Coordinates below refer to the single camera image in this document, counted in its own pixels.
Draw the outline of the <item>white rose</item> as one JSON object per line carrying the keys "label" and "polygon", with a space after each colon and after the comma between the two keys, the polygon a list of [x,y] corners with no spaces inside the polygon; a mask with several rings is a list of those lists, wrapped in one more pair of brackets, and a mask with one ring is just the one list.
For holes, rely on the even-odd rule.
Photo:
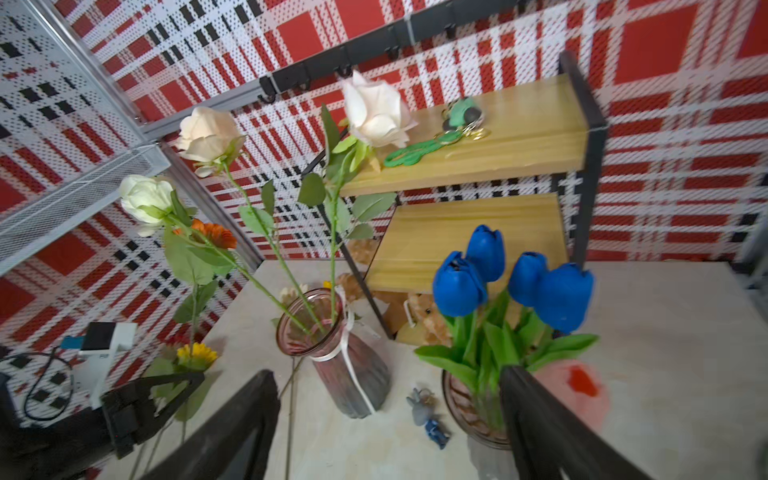
{"label": "white rose", "polygon": [[368,80],[355,71],[341,82],[346,134],[329,109],[321,107],[325,166],[311,166],[302,178],[298,202],[323,210],[329,231],[329,288],[335,290],[336,256],[349,239],[371,239],[370,221],[395,203],[393,193],[360,195],[349,206],[342,190],[370,164],[381,172],[377,151],[383,147],[404,147],[408,131],[415,126],[398,90],[383,80]]}

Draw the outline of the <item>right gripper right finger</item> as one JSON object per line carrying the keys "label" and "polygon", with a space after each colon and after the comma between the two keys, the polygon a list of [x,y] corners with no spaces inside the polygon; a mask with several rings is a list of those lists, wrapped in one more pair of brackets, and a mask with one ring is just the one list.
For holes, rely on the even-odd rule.
{"label": "right gripper right finger", "polygon": [[520,366],[500,374],[503,417],[521,479],[646,479]]}

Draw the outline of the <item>cream rose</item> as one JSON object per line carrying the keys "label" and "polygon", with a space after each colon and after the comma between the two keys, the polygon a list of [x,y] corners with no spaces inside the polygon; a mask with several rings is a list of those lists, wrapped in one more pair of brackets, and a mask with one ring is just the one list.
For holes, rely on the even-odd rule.
{"label": "cream rose", "polygon": [[262,206],[257,208],[244,189],[234,178],[231,166],[243,154],[246,136],[242,134],[234,117],[209,107],[196,107],[180,122],[180,133],[176,147],[180,156],[194,165],[194,173],[200,178],[220,176],[237,189],[243,197],[238,207],[244,225],[253,233],[264,237],[270,250],[288,276],[298,294],[298,299],[307,310],[319,331],[326,331],[322,319],[310,304],[300,283],[288,267],[276,243],[277,227],[274,220],[275,187],[267,181],[261,188]]}

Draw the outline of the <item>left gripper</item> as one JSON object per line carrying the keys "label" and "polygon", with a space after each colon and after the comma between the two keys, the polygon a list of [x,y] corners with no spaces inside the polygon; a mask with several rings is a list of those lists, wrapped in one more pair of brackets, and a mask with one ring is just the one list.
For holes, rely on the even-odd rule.
{"label": "left gripper", "polygon": [[47,427],[23,428],[1,375],[1,477],[75,479],[101,458],[123,458],[166,425],[205,379],[202,372],[140,378]]}

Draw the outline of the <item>pale green rose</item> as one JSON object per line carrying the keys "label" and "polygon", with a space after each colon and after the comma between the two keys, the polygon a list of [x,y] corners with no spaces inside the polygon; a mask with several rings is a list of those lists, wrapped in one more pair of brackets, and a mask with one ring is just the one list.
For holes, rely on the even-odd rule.
{"label": "pale green rose", "polygon": [[[171,213],[177,214],[183,219],[195,218],[195,210],[185,206],[179,199],[174,186],[164,179],[128,175],[120,184],[119,195],[123,210],[139,222],[139,235],[142,237],[150,237],[157,232],[160,232],[163,236],[164,219]],[[252,275],[249,275],[248,271],[239,264],[235,255],[235,248],[230,251],[232,260],[226,257],[233,266],[231,271],[236,270],[246,275],[248,280],[278,306],[283,314],[300,331],[306,333],[308,329],[301,325],[299,319],[291,314],[286,306],[282,305],[277,298],[267,292],[263,285],[256,281]]]}

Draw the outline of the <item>dark pink ribbed vase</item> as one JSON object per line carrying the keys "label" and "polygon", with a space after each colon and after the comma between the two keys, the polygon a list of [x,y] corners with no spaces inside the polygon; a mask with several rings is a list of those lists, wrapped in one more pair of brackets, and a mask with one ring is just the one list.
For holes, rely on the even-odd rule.
{"label": "dark pink ribbed vase", "polygon": [[459,427],[480,444],[496,449],[511,449],[498,392],[474,395],[449,372],[442,371],[442,391],[450,415]]}

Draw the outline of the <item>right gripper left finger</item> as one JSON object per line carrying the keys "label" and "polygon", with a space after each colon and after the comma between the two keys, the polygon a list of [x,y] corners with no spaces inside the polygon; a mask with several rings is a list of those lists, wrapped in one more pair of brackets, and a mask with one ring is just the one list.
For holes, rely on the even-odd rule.
{"label": "right gripper left finger", "polygon": [[270,370],[261,370],[146,479],[262,479],[281,404]]}

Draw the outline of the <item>pink glass vase with ribbon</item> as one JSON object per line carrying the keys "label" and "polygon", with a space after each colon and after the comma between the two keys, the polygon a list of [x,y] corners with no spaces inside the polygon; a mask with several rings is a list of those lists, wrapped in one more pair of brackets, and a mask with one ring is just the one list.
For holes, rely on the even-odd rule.
{"label": "pink glass vase with ribbon", "polygon": [[355,321],[341,288],[313,289],[287,306],[276,341],[282,353],[314,365],[344,415],[362,419],[382,408],[391,376],[376,351],[352,332]]}

